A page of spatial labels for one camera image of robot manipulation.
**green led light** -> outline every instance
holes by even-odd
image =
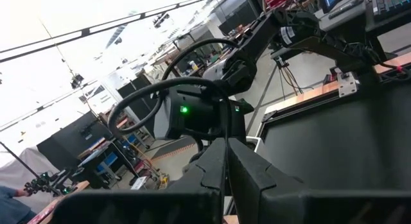
[[[180,112],[181,112],[181,113],[184,113],[184,114],[188,113],[188,107],[181,106],[181,107],[180,107]]]

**keyboard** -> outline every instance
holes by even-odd
[[[411,9],[411,0],[372,0],[374,19],[380,21]]]

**gray floor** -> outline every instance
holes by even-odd
[[[399,55],[411,51],[411,24],[407,24],[401,28],[393,30],[379,37],[379,40],[385,51],[395,52]],[[305,53],[288,61],[290,70],[295,75],[300,87],[318,87],[321,86],[325,75],[329,72],[329,68],[334,66],[334,61],[315,53]],[[268,50],[266,50],[257,62],[258,72],[254,83],[247,92],[236,95],[236,99],[245,99],[254,108],[255,111],[245,116],[245,124],[249,136],[255,136],[257,133],[260,121],[264,115],[265,109],[278,103],[286,98],[295,96],[293,89],[287,85],[284,80],[281,85],[279,71],[275,69],[275,63],[270,59]],[[155,145],[164,144],[156,141]],[[156,150],[149,151],[147,155],[153,156]],[[166,157],[155,162],[155,165],[160,168],[163,173],[170,174],[172,180],[176,180],[182,176],[181,168],[188,163],[189,158],[197,152],[197,147],[194,146],[172,157]],[[131,174],[127,173],[123,177],[123,181],[119,183],[120,188],[128,188],[128,181],[132,178]]]

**person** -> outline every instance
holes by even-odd
[[[30,207],[14,199],[29,196],[23,189],[11,189],[0,185],[0,222],[4,224],[28,223],[37,214]]]

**mat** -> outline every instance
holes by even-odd
[[[154,156],[152,157],[152,160],[166,157],[167,155],[170,155],[171,153],[174,153],[174,152],[177,153],[179,152],[179,150],[182,150],[183,148],[184,149],[190,148],[194,144],[195,144],[194,139],[190,137],[183,137],[175,142],[166,144],[164,147],[159,149],[159,151],[157,151],[157,153],[155,153]]]

